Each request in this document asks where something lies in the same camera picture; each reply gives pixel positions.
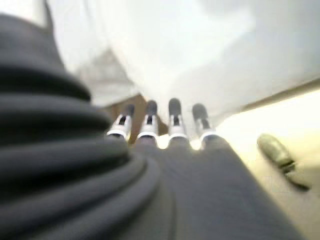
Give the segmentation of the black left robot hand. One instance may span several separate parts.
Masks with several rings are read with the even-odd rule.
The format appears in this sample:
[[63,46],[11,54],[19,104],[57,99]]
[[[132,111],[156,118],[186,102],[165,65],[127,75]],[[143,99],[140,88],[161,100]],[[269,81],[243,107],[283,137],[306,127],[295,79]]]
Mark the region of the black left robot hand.
[[131,148],[90,100],[49,30],[1,14],[1,239],[303,238],[223,138]]

